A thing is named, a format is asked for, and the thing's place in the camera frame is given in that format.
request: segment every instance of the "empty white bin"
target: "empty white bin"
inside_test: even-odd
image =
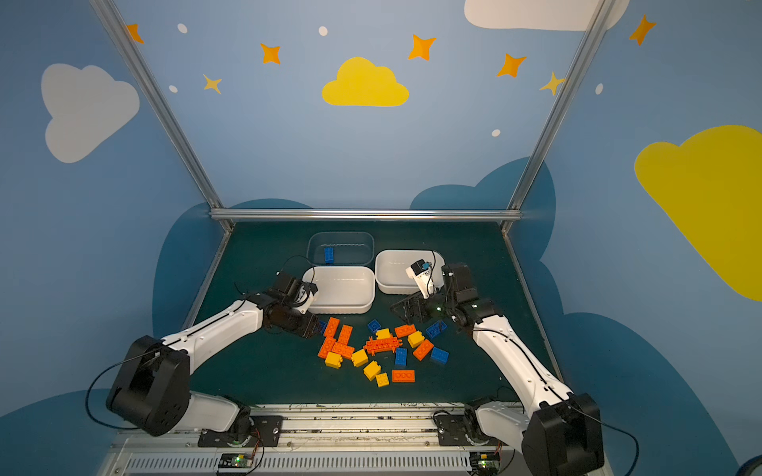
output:
[[[318,285],[318,297],[309,306],[315,314],[363,314],[376,297],[373,271],[365,266],[316,266],[302,280]]]
[[[434,263],[434,256],[437,257],[436,263]],[[418,260],[428,261],[434,265],[434,275],[431,279],[434,281],[434,287],[442,287],[444,258],[436,251],[434,256],[429,250],[381,251],[376,256],[376,282],[379,284],[380,291],[385,294],[413,294],[418,291],[415,281],[408,278],[405,272],[405,269]]]

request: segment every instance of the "building block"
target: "building block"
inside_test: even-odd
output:
[[[341,368],[342,360],[344,359],[337,353],[329,352],[328,356],[325,357],[325,365],[333,367],[334,369],[339,369]]]
[[[396,351],[396,355],[394,357],[394,363],[398,366],[406,366],[408,365],[408,350],[404,347],[400,347]]]
[[[376,319],[373,319],[371,322],[368,323],[368,328],[370,329],[370,333],[372,335],[376,335],[376,331],[378,331],[381,328],[381,324]]]
[[[413,349],[421,345],[424,340],[426,340],[426,337],[420,331],[416,331],[408,336],[408,343]]]
[[[378,384],[379,388],[386,387],[389,384],[389,376],[385,373],[376,375],[376,383]]]
[[[337,353],[338,355],[344,357],[345,359],[351,359],[352,354],[354,353],[354,347],[349,347],[346,344],[337,342],[334,344],[333,349],[331,349],[331,352]]]
[[[424,357],[426,357],[426,354],[428,354],[431,349],[434,348],[434,345],[429,341],[428,339],[424,340],[420,346],[416,350],[413,351],[413,355],[418,360],[423,360]]]
[[[394,333],[397,334],[397,337],[402,339],[403,337],[407,337],[410,334],[415,332],[415,326],[409,325],[409,326],[399,326],[394,328]]]
[[[440,363],[442,365],[447,363],[447,359],[450,358],[450,353],[445,352],[442,349],[437,349],[436,347],[431,350],[431,360],[433,360],[436,363]]]
[[[379,365],[378,362],[374,360],[365,366],[365,368],[363,369],[363,373],[368,378],[368,380],[373,380],[374,378],[376,378],[376,375],[379,375],[381,373],[381,366]]]
[[[352,363],[355,367],[364,366],[368,363],[368,354],[365,353],[364,349],[360,349],[352,354]]]
[[[431,325],[428,329],[426,329],[426,335],[429,336],[429,339],[434,339],[439,334],[442,334],[442,331],[447,329],[447,324],[444,323],[441,319],[434,323],[434,325]]]
[[[402,347],[402,341],[397,337],[376,340],[373,340],[371,337],[363,346],[363,348],[367,352],[370,352],[370,355],[372,356],[375,356],[377,352],[386,352],[387,350],[396,352],[399,347]]]
[[[331,352],[331,349],[333,349],[334,344],[336,343],[336,339],[333,337],[326,337],[323,341],[323,347],[320,347],[320,352],[318,352],[318,357],[321,359],[324,359],[328,356],[328,353]]]
[[[326,326],[325,332],[323,332],[323,335],[326,337],[335,337],[337,329],[338,329],[338,319],[330,318],[328,319],[328,326]]]
[[[352,326],[341,326],[341,333],[338,335],[338,342],[346,345],[349,343],[349,336],[352,335]]]
[[[415,382],[415,370],[392,370],[392,382]]]

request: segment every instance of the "blue connector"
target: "blue connector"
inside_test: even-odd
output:
[[[442,349],[437,349],[436,347],[431,350],[431,360],[433,360],[436,363],[440,363],[442,365],[447,363],[447,359],[450,358],[450,353],[445,352]]]
[[[368,328],[370,329],[370,335],[376,335],[376,331],[378,331],[381,328],[381,324],[376,319],[373,319],[371,322],[368,323]]]
[[[403,367],[408,365],[408,350],[404,347],[399,347],[394,358],[394,363]]]
[[[429,339],[434,339],[439,334],[442,334],[442,331],[445,329],[447,329],[447,324],[445,324],[444,321],[440,319],[431,325],[428,329],[426,329],[426,335],[429,336]]]

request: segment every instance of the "white cloud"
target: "white cloud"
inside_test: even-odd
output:
[[[97,66],[50,65],[43,73],[43,102],[53,118],[45,131],[50,152],[61,162],[82,160],[140,107],[138,93]]]
[[[607,27],[624,14],[629,0],[615,0]],[[482,28],[585,31],[598,0],[466,0],[466,19]]]

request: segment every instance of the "star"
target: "star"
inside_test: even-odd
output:
[[[220,81],[222,81],[222,79],[212,81],[211,79],[207,78],[207,75],[204,75],[203,77],[207,80],[207,85],[203,87],[204,89],[213,89],[214,91],[217,91],[217,94],[222,94],[219,92],[219,89],[217,89],[217,85]]]
[[[503,65],[503,69],[500,70],[498,73],[498,78],[500,78],[503,75],[511,75],[514,78],[519,73],[519,66],[521,66],[521,63],[526,59],[527,57],[523,58],[514,58],[511,55],[506,54],[505,55],[505,64]]]
[[[280,50],[280,46],[273,46],[270,48],[269,46],[265,46],[264,43],[259,44],[262,45],[262,49],[264,50],[264,59],[262,60],[262,63],[274,62],[279,65],[280,60],[278,59],[278,50]]]
[[[555,96],[555,90],[558,88],[558,86],[566,81],[566,78],[562,79],[556,79],[555,77],[555,71],[550,73],[550,83],[547,85],[542,86],[539,90],[542,91],[543,89],[549,89],[553,95]]]
[[[130,36],[133,38],[133,40],[135,40],[136,42],[141,43],[143,45],[145,44],[143,42],[142,38],[140,37],[140,35],[138,35],[138,24],[137,23],[135,23],[134,25],[127,25],[127,31],[130,32]]]
[[[422,40],[421,38],[413,35],[413,50],[410,52],[408,59],[423,58],[428,61],[428,50],[431,45],[434,44],[436,38],[429,38],[428,40]]]
[[[656,23],[650,23],[648,20],[646,20],[645,15],[643,15],[643,19],[640,21],[638,29],[635,30],[635,33],[632,34],[630,39],[638,40],[638,46],[642,45],[643,40],[645,40],[645,35],[647,35],[648,32],[651,31],[651,29],[655,26]]]

